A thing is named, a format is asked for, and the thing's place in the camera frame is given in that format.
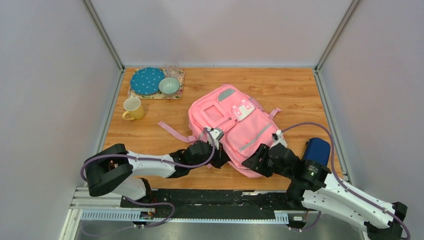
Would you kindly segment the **blue dotted plate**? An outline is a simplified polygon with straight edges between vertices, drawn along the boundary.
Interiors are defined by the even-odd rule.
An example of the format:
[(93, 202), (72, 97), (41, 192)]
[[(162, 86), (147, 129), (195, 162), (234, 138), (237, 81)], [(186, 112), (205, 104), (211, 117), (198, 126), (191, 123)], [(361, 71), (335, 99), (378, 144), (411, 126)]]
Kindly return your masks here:
[(165, 74), (159, 68), (142, 68), (133, 74), (130, 87), (138, 95), (153, 95), (159, 90), (159, 83), (164, 78)]

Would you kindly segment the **pink backpack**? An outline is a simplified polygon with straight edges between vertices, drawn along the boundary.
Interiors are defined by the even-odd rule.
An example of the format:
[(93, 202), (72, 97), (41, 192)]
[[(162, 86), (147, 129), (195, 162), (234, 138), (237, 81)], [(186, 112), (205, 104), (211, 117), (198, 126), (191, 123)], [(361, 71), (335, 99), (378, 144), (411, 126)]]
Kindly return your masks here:
[(278, 112), (280, 109), (276, 108), (266, 113), (253, 97), (231, 84), (224, 84), (196, 100), (189, 108), (191, 136), (180, 134), (162, 121), (159, 126), (185, 143), (205, 141), (205, 127), (222, 130), (223, 137), (219, 142), (229, 156), (229, 165), (248, 178), (259, 178), (259, 173), (249, 170), (242, 163), (253, 155), (260, 144), (273, 145), (276, 142), (273, 134), (278, 135), (283, 146), (288, 145), (273, 121)]

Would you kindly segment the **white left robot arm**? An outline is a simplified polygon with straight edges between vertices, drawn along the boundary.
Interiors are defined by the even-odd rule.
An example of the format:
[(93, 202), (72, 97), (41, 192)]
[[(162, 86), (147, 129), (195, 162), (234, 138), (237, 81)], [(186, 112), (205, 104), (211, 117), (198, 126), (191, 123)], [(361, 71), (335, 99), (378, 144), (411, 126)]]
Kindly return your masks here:
[(145, 208), (153, 201), (145, 176), (181, 178), (192, 169), (206, 165), (219, 169), (229, 161), (222, 144), (212, 146), (201, 140), (165, 155), (140, 154), (117, 143), (85, 160), (80, 174), (90, 196), (114, 193), (129, 197)]

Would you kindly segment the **yellow mug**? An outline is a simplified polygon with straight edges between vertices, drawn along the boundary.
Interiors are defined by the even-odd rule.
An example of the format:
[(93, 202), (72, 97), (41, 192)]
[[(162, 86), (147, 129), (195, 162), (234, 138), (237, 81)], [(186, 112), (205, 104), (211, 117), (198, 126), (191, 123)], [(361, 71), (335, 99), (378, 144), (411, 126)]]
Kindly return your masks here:
[(129, 97), (123, 103), (125, 112), (122, 118), (127, 121), (140, 120), (145, 116), (145, 110), (141, 100), (138, 97)]

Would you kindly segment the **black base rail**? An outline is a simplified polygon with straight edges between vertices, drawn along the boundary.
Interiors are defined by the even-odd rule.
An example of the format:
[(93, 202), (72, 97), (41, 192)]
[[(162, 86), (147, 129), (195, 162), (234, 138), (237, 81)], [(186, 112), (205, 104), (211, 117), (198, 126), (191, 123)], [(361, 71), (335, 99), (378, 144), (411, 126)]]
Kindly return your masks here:
[(188, 222), (259, 222), (303, 227), (314, 210), (289, 206), (283, 190), (154, 189), (139, 200), (153, 220), (168, 216)]

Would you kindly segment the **clear drinking glass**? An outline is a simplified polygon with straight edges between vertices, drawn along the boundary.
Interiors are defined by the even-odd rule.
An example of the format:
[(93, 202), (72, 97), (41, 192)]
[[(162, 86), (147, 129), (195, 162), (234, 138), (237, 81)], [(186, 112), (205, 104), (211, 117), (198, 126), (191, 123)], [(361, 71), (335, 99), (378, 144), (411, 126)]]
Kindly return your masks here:
[(178, 61), (169, 60), (164, 63), (164, 71), (167, 77), (179, 78), (180, 68)]

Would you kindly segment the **floral tray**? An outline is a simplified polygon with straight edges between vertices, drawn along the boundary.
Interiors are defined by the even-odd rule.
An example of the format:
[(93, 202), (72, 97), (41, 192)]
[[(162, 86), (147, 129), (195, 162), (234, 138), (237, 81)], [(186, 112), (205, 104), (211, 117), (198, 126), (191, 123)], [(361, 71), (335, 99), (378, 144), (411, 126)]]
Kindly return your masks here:
[(131, 88), (131, 86), (130, 86), (130, 82), (129, 82), (129, 89), (128, 89), (128, 97), (137, 97), (137, 98), (139, 98), (139, 99), (158, 99), (158, 100), (165, 100), (165, 99), (167, 99), (167, 100), (176, 100), (176, 99), (180, 99), (181, 97), (182, 97), (182, 95), (183, 95), (183, 90), (184, 90), (184, 81), (185, 81), (185, 75), (186, 75), (186, 73), (185, 73), (185, 70), (184, 69), (180, 69), (179, 70), (179, 78), (177, 78), (178, 80), (179, 80), (179, 82), (180, 82), (180, 89), (179, 89), (179, 91), (177, 92), (177, 93), (175, 93), (175, 94), (171, 94), (171, 95), (166, 95), (166, 94), (163, 94), (163, 93), (161, 93), (159, 90), (155, 93), (155, 94), (152, 94), (152, 95), (140, 95), (140, 94), (137, 94), (137, 93), (135, 93), (133, 90), (132, 90), (132, 88)]

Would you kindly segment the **blue zip pencil case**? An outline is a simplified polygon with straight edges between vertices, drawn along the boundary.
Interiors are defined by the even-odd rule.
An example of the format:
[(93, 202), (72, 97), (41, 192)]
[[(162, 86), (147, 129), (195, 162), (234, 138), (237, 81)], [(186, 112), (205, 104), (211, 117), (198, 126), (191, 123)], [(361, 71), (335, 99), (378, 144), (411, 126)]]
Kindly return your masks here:
[(302, 160), (314, 161), (323, 166), (327, 166), (330, 153), (331, 145), (327, 141), (319, 137), (313, 137), (305, 144)]

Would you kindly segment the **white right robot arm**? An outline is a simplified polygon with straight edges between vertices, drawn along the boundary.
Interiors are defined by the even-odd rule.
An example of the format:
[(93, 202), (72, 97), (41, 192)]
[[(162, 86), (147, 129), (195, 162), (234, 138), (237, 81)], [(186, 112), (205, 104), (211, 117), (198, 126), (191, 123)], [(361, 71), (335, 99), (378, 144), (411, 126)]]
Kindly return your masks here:
[(406, 205), (371, 197), (336, 179), (328, 167), (300, 159), (280, 143), (272, 147), (261, 144), (242, 165), (265, 177), (278, 174), (290, 179), (284, 195), (290, 209), (312, 209), (331, 215), (365, 232), (370, 240), (402, 239)]

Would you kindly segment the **light green bowl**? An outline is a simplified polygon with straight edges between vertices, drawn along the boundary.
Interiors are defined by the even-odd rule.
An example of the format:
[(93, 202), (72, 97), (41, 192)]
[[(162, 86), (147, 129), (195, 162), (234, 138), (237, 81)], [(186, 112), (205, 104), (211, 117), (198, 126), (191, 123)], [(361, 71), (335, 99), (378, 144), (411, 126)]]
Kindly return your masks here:
[(166, 77), (159, 82), (158, 89), (164, 95), (176, 94), (181, 87), (180, 81), (175, 77)]

